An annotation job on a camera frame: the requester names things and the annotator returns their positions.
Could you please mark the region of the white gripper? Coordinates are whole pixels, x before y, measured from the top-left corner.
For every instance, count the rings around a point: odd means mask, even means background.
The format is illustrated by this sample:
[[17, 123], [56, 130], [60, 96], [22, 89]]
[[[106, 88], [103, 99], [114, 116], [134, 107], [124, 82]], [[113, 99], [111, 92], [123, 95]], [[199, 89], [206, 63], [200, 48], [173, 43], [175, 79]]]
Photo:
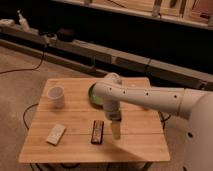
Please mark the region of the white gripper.
[[121, 120], [120, 112], [119, 111], [107, 112], [106, 117], [108, 120], [113, 121], [111, 123], [111, 130], [112, 130], [113, 137], [115, 139], [119, 139], [120, 138], [120, 123], [117, 121]]

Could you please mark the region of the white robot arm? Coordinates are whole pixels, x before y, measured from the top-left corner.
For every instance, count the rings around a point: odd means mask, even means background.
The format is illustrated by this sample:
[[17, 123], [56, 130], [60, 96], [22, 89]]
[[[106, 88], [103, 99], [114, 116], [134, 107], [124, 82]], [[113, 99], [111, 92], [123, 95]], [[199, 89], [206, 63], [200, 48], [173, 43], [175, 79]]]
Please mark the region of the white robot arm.
[[213, 171], [213, 91], [126, 86], [109, 73], [93, 84], [93, 92], [111, 121], [121, 119], [121, 101], [188, 119], [184, 171]]

